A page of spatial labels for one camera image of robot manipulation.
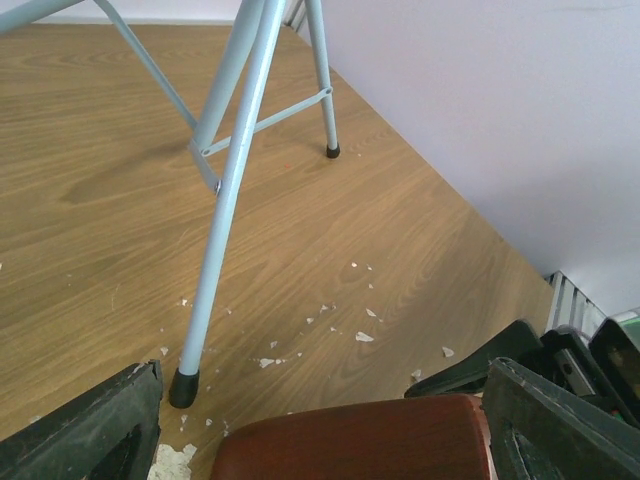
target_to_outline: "rubber cap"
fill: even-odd
[[[327,145],[327,157],[338,158],[340,156],[340,144],[336,148],[329,148]]]
[[[188,408],[193,405],[198,394],[200,370],[195,375],[185,375],[176,369],[169,388],[169,403],[176,408]]]

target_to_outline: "brown leather seat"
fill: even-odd
[[[480,399],[445,395],[330,408],[247,425],[218,449],[213,480],[488,479]]]

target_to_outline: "white vent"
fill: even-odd
[[[562,272],[554,273],[547,278],[547,281],[553,287],[553,302],[547,331],[559,325],[571,325],[592,337],[606,318],[604,313]]]

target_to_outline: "light blue metal frame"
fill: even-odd
[[[82,1],[84,0],[30,0],[13,10],[0,14],[0,34],[40,20]],[[238,191],[254,133],[316,103],[321,103],[327,133],[327,152],[328,154],[331,152],[333,157],[339,153],[322,6],[320,0],[305,0],[316,75],[320,88],[318,93],[275,115],[257,121],[286,0],[242,0],[222,62],[209,90],[202,114],[196,121],[184,101],[116,9],[108,0],[94,0],[94,2],[113,22],[169,97],[169,100],[194,130],[188,148],[205,183],[218,195],[189,330],[176,374],[177,377],[182,376],[192,381],[195,380],[195,390],[192,395],[187,395],[193,398],[189,398],[187,401],[178,401],[177,405],[172,401],[175,406],[184,408],[193,402],[197,392],[202,349],[215,301]],[[233,133],[230,137],[212,144],[250,54],[247,79]],[[227,147],[229,147],[227,163],[222,178],[219,178],[205,157]]]

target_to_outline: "wooden floor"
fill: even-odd
[[[198,113],[228,29],[135,31]],[[289,30],[270,78],[261,116],[316,91],[310,49]],[[512,320],[545,324],[551,290],[533,268],[333,78],[339,160],[323,155],[319,107],[254,139],[201,393],[186,412],[162,406],[161,441],[198,448],[193,478],[225,425],[398,398],[414,370],[451,365]],[[0,89],[4,438],[133,362],[160,358],[168,387],[215,198],[189,129],[113,28],[4,36]]]

